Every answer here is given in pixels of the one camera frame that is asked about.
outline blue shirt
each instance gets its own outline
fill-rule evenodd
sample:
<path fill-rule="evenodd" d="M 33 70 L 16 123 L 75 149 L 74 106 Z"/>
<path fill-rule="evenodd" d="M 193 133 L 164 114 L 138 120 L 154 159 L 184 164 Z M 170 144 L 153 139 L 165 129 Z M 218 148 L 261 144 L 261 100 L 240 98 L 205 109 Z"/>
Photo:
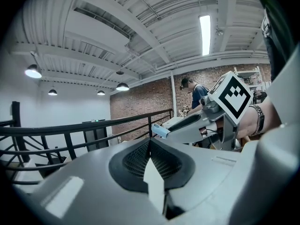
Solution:
<path fill-rule="evenodd" d="M 207 90 L 202 85 L 196 85 L 193 91 L 193 101 L 192 101 L 192 109 L 199 106 L 199 100 L 207 95 Z"/>

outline ceiling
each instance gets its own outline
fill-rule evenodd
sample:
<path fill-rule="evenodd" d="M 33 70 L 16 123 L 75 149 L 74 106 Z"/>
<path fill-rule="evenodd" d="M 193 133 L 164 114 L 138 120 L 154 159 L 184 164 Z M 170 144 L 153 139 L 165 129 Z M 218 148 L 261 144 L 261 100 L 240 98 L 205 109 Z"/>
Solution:
<path fill-rule="evenodd" d="M 130 38 L 126 51 L 113 54 L 67 36 L 72 10 L 92 14 Z M 210 54 L 201 56 L 198 17 L 207 14 Z M 260 30 L 263 15 L 258 0 L 28 0 L 15 18 L 10 53 L 28 65 L 36 59 L 42 83 L 114 91 L 120 82 L 135 86 L 179 68 L 182 73 L 216 64 L 268 62 Z M 38 56 L 34 58 L 31 51 Z M 124 75 L 117 75 L 119 70 Z"/>

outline wristwatch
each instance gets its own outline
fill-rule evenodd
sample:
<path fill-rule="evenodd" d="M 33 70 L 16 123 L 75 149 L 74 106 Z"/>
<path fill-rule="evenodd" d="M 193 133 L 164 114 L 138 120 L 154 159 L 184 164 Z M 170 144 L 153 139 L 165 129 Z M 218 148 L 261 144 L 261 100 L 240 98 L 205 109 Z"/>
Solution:
<path fill-rule="evenodd" d="M 250 105 L 249 107 L 254 108 L 258 114 L 256 130 L 252 135 L 250 135 L 250 136 L 255 136 L 257 134 L 260 134 L 261 130 L 263 129 L 264 114 L 262 109 L 258 105 Z"/>

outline bracelet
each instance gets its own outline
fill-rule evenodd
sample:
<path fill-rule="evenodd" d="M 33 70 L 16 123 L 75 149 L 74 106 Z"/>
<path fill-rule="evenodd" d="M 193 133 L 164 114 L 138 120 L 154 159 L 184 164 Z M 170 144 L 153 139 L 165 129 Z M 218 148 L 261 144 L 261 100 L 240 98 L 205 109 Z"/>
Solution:
<path fill-rule="evenodd" d="M 249 107 L 254 108 L 258 114 L 256 130 L 252 135 L 250 135 L 250 136 L 255 136 L 255 135 L 259 134 L 263 129 L 264 114 L 263 114 L 262 109 L 258 105 L 250 105 Z"/>

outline wall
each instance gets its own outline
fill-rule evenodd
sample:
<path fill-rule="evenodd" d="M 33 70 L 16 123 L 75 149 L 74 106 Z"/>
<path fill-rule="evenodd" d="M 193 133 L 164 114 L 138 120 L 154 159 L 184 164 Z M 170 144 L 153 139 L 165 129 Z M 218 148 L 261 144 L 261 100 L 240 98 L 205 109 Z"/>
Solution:
<path fill-rule="evenodd" d="M 111 95 L 111 116 L 112 119 L 134 116 L 144 113 L 156 112 L 173 108 L 172 88 L 170 79 L 161 79 L 138 87 L 134 87 L 127 92 L 119 92 Z M 166 113 L 152 117 L 152 121 L 166 116 Z M 124 132 L 143 124 L 146 124 L 148 119 L 141 119 L 121 125 L 113 126 L 113 134 Z M 131 140 L 148 130 L 148 127 L 141 128 L 135 132 L 123 135 L 122 140 Z"/>
<path fill-rule="evenodd" d="M 12 119 L 11 103 L 17 101 L 21 103 L 21 125 L 35 127 L 38 83 L 24 75 L 26 67 L 18 65 L 6 50 L 1 51 L 0 57 L 0 121 Z M 5 149 L 12 143 L 12 139 L 7 138 L 0 142 L 0 148 Z M 3 155 L 1 160 L 8 161 L 11 157 L 11 155 Z"/>
<path fill-rule="evenodd" d="M 234 67 L 236 67 L 238 71 L 246 71 L 253 70 L 256 66 L 257 64 L 221 66 L 175 75 L 174 83 L 177 110 L 181 109 L 184 104 L 187 104 L 191 108 L 192 103 L 192 94 L 187 94 L 186 92 L 179 89 L 183 77 L 192 77 L 210 89 L 217 82 L 221 75 L 229 71 L 234 71 Z M 271 81 L 270 65 L 263 64 L 259 65 L 259 67 L 262 74 L 262 80 L 264 82 Z M 119 92 L 111 95 L 110 107 L 112 119 L 173 108 L 171 80 L 170 78 L 163 78 L 154 82 L 131 88 L 128 92 Z M 147 120 L 144 119 L 128 124 L 114 126 L 112 128 L 112 131 L 114 134 L 117 134 L 126 130 L 136 128 L 142 124 L 145 124 L 146 122 Z M 122 140 L 130 140 L 138 137 L 147 129 L 148 128 L 145 127 L 128 135 L 124 135 L 122 136 Z"/>
<path fill-rule="evenodd" d="M 109 95 L 98 96 L 94 87 L 74 84 L 55 83 L 57 96 L 49 96 L 48 91 L 52 84 L 43 84 L 42 95 L 38 108 L 39 127 L 78 124 L 91 120 L 110 120 Z M 107 134 L 111 134 L 111 127 L 107 128 Z M 64 135 L 47 136 L 49 148 L 65 147 Z M 73 145 L 84 143 L 83 132 L 71 133 Z M 77 156 L 86 153 L 86 148 L 76 149 Z M 68 156 L 67 151 L 61 152 L 62 156 Z"/>

